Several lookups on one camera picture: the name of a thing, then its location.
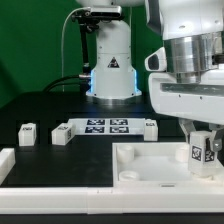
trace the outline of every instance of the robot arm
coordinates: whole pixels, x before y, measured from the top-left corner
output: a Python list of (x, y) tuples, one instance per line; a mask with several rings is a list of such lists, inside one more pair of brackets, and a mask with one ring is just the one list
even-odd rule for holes
[[(148, 70), (167, 73), (150, 75), (152, 105), (157, 113), (180, 118), (190, 143), (189, 171), (201, 177), (213, 175), (224, 136), (224, 0), (146, 0), (149, 23), (153, 3), (157, 21), (160, 13), (164, 21), (164, 48), (145, 63)], [(163, 61), (166, 67), (152, 63)], [(194, 120), (209, 123), (212, 132), (196, 131)]]
[(144, 0), (77, 0), (83, 6), (94, 5), (119, 5), (121, 7), (134, 7), (144, 5)]

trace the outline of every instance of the small white cube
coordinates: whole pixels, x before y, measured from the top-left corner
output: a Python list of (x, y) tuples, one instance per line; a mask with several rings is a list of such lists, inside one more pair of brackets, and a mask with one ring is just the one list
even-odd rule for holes
[(23, 124), (18, 136), (19, 146), (34, 146), (37, 137), (36, 124)]
[(158, 126), (155, 120), (145, 120), (144, 141), (158, 141)]
[(51, 132), (53, 145), (66, 145), (75, 136), (75, 125), (62, 123)]

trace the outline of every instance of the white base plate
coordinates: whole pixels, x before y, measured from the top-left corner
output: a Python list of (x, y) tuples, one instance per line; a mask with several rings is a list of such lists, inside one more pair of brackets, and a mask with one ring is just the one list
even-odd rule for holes
[(90, 118), (69, 119), (76, 126), (76, 135), (143, 135), (145, 119)]
[[(224, 212), (224, 168), (213, 180), (192, 176), (175, 161), (186, 143), (128, 143), (135, 148), (129, 164), (117, 162), (113, 144), (114, 187), (0, 189), (1, 214), (111, 214), (151, 212)], [(137, 181), (119, 181), (121, 171), (139, 173)]]

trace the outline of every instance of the black table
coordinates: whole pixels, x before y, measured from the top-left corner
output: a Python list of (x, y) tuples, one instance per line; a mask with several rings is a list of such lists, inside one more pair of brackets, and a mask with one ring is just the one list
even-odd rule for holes
[[(26, 93), (0, 110), (0, 148), (16, 149), (16, 165), (1, 185), (18, 187), (112, 187), (112, 143), (143, 142), (142, 136), (75, 136), (67, 146), (53, 146), (51, 131), (70, 118), (150, 118), (159, 141), (184, 141), (177, 118), (156, 114), (149, 98), (139, 104), (103, 106), (78, 93)], [(18, 146), (24, 123), (37, 124), (34, 147)], [(0, 223), (221, 223), (223, 214), (1, 215)]]

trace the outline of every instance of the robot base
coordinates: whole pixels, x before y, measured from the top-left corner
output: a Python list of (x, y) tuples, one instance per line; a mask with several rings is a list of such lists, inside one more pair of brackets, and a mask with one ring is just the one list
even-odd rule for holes
[(128, 104), (134, 104), (139, 103), (142, 100), (142, 92), (138, 91), (136, 95), (129, 97), (129, 98), (121, 98), (121, 99), (105, 99), (105, 98), (98, 98), (94, 96), (93, 94), (87, 92), (86, 93), (86, 99), (88, 102), (96, 103), (100, 105), (110, 105), (110, 106), (116, 106), (116, 105), (128, 105)]

